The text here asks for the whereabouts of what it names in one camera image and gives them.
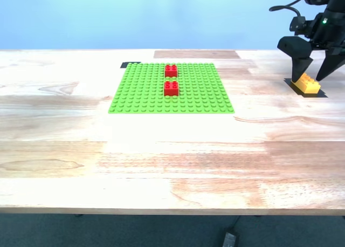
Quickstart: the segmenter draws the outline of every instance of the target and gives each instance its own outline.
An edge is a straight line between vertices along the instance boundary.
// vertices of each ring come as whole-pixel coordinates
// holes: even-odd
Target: wooden table
[[[214,63],[236,113],[109,115],[124,61]],[[345,68],[328,98],[284,78],[280,51],[1,51],[0,211],[345,215]]]

